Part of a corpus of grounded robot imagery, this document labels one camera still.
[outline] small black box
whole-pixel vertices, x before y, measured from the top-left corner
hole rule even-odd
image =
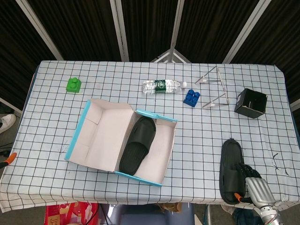
[[[236,113],[255,119],[266,112],[267,95],[245,88],[236,101]]]

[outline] bottle label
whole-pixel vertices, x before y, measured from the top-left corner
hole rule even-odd
[[[165,80],[155,81],[155,92],[165,93]]]

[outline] table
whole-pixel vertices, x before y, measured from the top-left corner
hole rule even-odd
[[[202,105],[222,93],[222,86],[199,86],[194,82],[214,66],[42,61],[34,75],[13,146],[18,157],[6,167],[1,179],[1,210],[71,201],[224,203],[219,192],[219,162],[222,143],[231,137],[241,144],[245,163],[267,180],[278,209],[299,203],[300,150],[283,73],[276,66],[217,65],[230,104],[202,109]],[[216,73],[209,74],[210,78],[214,76]],[[66,93],[70,77],[82,81],[79,93]],[[201,97],[192,109],[183,104],[187,90],[179,94],[145,95],[141,84],[148,79],[186,81]],[[234,112],[237,95],[246,87],[268,95],[266,113],[258,119]],[[90,98],[126,102],[134,109],[178,120],[163,187],[64,160],[79,116]]]

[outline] bottle cap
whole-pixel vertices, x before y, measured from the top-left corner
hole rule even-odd
[[[186,88],[187,87],[187,83],[186,82],[182,82],[181,84],[182,84],[181,85],[182,88]]]

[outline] black slipper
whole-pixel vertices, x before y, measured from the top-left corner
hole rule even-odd
[[[142,116],[133,126],[125,146],[120,172],[134,175],[142,160],[148,154],[156,133],[156,126],[150,117]]]
[[[222,199],[227,204],[239,203],[234,193],[238,193],[242,197],[245,196],[245,180],[236,167],[239,163],[244,164],[240,144],[234,139],[225,141],[221,153],[219,185]]]

